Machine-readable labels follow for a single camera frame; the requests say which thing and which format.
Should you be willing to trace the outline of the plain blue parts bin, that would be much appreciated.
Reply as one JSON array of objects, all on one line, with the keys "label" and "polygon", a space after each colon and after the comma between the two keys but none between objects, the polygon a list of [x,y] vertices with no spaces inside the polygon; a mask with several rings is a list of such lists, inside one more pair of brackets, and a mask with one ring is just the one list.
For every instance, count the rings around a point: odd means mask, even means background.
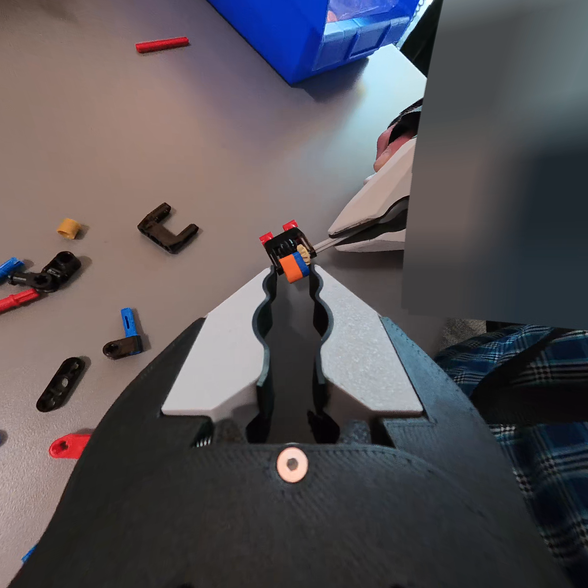
[{"label": "plain blue parts bin", "polygon": [[209,3],[289,84],[366,58],[401,39],[411,17],[327,23],[329,1]]}]

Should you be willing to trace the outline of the black angled lego connector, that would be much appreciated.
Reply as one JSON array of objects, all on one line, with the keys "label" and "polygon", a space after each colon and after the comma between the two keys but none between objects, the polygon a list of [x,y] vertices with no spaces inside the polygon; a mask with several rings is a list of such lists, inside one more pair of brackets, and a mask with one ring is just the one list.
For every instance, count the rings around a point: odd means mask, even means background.
[{"label": "black angled lego connector", "polygon": [[69,251],[58,252],[40,272],[13,271],[7,281],[11,285],[32,288],[40,293],[61,289],[81,268],[82,262]]}]

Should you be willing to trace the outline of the black u-shaped lego frame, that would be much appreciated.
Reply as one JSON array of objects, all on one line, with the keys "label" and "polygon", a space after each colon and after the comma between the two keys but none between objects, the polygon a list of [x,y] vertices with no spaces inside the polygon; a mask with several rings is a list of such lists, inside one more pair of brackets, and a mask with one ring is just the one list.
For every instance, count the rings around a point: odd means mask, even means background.
[{"label": "black u-shaped lego frame", "polygon": [[140,221],[137,229],[167,253],[178,254],[196,237],[199,227],[189,224],[178,234],[171,232],[163,225],[171,210],[169,204],[161,203]]}]

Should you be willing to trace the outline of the black lego axle connector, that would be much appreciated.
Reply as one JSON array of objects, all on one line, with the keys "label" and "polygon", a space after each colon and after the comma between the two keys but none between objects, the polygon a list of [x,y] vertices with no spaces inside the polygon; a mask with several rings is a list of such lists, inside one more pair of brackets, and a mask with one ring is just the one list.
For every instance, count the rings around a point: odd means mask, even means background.
[{"label": "black lego axle connector", "polygon": [[143,341],[140,335],[128,336],[117,341],[108,342],[102,353],[109,359],[118,360],[143,352]]}]

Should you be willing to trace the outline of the long red lego axle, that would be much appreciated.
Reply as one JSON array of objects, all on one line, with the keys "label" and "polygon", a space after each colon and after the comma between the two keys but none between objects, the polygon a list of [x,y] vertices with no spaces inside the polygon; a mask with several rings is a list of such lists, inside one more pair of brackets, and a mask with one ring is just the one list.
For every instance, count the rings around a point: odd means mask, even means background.
[{"label": "long red lego axle", "polygon": [[135,44],[136,51],[139,54],[160,52],[169,49],[183,48],[189,46],[189,39],[186,36],[176,38],[167,38],[162,40],[150,40]]}]

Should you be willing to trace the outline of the clear bags of lego pieces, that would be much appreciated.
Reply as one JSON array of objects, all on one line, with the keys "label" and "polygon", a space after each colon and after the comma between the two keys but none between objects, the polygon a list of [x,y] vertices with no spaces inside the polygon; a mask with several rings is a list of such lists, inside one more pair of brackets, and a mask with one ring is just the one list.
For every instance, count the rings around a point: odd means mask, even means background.
[{"label": "clear bags of lego pieces", "polygon": [[395,16],[411,17],[417,1],[329,1],[327,23],[355,18]]}]

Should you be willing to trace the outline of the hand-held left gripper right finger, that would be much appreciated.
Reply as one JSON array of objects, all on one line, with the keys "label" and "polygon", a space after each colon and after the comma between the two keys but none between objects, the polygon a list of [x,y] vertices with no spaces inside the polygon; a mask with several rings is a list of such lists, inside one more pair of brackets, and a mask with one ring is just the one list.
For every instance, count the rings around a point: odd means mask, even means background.
[{"label": "hand-held left gripper right finger", "polygon": [[319,265],[309,293],[320,334],[307,420],[317,443],[337,443],[344,429],[380,419],[411,419],[424,408],[385,328],[383,317]]}]

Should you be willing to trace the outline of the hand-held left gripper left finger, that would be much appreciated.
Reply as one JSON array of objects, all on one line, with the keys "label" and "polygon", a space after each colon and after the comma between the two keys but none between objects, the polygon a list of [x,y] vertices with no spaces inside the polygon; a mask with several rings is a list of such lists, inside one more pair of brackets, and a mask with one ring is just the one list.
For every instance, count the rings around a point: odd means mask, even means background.
[{"label": "hand-held left gripper left finger", "polygon": [[270,351],[276,270],[261,271],[210,311],[162,405],[166,416],[232,420],[265,443],[274,408]]}]

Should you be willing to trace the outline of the red lego axle pin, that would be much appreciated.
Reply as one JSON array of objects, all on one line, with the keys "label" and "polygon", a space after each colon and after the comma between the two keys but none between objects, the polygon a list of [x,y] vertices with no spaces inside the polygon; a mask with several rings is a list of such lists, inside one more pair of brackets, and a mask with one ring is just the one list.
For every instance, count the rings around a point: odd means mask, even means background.
[{"label": "red lego axle pin", "polygon": [[8,312],[40,298],[40,293],[34,288],[9,295],[0,300],[0,313]]}]

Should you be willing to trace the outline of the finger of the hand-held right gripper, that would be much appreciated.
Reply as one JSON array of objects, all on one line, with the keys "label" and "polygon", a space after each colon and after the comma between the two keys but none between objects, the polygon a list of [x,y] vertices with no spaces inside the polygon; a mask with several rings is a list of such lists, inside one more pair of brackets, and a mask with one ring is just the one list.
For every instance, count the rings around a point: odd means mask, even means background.
[{"label": "finger of the hand-held right gripper", "polygon": [[417,138],[411,138],[373,174],[343,208],[328,230],[330,237],[383,218],[394,204],[410,195]]},{"label": "finger of the hand-held right gripper", "polygon": [[406,229],[365,229],[338,242],[334,248],[351,253],[402,251],[405,248],[405,238]]}]

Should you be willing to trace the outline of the black three-hole lego liftarm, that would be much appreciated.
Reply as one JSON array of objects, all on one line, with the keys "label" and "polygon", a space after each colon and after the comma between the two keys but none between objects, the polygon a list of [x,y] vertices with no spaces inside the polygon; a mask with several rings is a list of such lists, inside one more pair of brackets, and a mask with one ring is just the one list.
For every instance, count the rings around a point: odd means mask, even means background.
[{"label": "black three-hole lego liftarm", "polygon": [[76,389],[85,369],[84,358],[76,356],[66,358],[36,401],[37,411],[48,413],[61,408]]}]

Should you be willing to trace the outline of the red lego connector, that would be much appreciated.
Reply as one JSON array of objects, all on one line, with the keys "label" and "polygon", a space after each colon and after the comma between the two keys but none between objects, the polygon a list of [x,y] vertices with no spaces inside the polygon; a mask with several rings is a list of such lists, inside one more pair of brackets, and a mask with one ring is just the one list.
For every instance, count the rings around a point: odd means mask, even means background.
[{"label": "red lego connector", "polygon": [[48,453],[53,459],[78,460],[91,438],[91,434],[67,434],[53,441]]}]

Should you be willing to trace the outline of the small black lego assembly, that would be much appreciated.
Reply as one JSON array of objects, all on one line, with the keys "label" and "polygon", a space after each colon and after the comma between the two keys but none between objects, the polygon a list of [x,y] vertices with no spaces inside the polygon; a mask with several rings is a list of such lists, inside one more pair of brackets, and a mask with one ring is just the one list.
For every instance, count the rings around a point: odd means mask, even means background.
[{"label": "small black lego assembly", "polygon": [[303,278],[309,276],[312,262],[319,253],[337,245],[343,239],[345,237],[328,238],[313,246],[294,219],[283,225],[280,234],[274,236],[272,232],[268,232],[259,238],[278,275],[284,275],[280,258],[294,254],[303,272]]}]

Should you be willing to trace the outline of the person in blue plaid shirt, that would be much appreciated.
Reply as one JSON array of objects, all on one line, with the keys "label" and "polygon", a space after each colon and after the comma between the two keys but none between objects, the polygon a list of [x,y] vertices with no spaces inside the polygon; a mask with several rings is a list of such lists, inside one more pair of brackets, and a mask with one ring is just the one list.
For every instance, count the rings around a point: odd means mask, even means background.
[{"label": "person in blue plaid shirt", "polygon": [[436,363],[489,425],[555,561],[587,587],[587,331],[447,328]]}]

